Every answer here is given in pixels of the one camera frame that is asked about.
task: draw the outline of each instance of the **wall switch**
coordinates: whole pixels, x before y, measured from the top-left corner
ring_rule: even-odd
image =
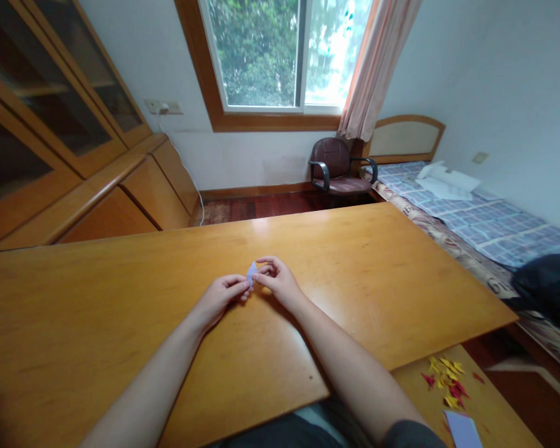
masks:
[[[165,115],[182,115],[182,107],[180,107],[180,103],[178,101],[160,101],[160,100],[144,100],[145,105],[147,106],[147,110],[153,115],[157,115],[157,112],[160,110],[162,105],[167,105],[168,110],[163,112]]]
[[[473,157],[473,163],[482,164],[485,160],[489,157],[487,152],[478,152],[476,153],[475,157]]]

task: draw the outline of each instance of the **wooden headboard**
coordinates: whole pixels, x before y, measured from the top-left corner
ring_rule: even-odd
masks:
[[[444,123],[423,115],[385,118],[375,124],[371,139],[362,143],[361,156],[379,164],[429,162],[436,153],[445,128]]]

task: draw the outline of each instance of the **sleeve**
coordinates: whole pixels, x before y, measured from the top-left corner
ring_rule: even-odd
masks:
[[[446,448],[442,440],[427,426],[402,420],[394,423],[384,438],[384,448]]]

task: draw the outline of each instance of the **brown chair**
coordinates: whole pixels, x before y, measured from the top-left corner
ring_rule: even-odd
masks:
[[[352,161],[367,161],[373,169],[371,182],[350,177]],[[347,145],[340,139],[329,137],[313,145],[311,152],[311,182],[320,190],[339,196],[368,193],[378,180],[378,165],[373,159],[350,157]]]

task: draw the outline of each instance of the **black cloth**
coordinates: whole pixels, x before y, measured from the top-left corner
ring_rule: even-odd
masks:
[[[560,254],[530,261],[514,273],[512,286],[519,297],[505,303],[515,311],[537,311],[560,328]]]
[[[384,448],[446,448],[440,438],[427,426],[408,420],[393,425],[382,446]],[[295,414],[288,414],[226,439],[222,442],[221,447],[340,448],[340,444],[319,426],[313,425]]]

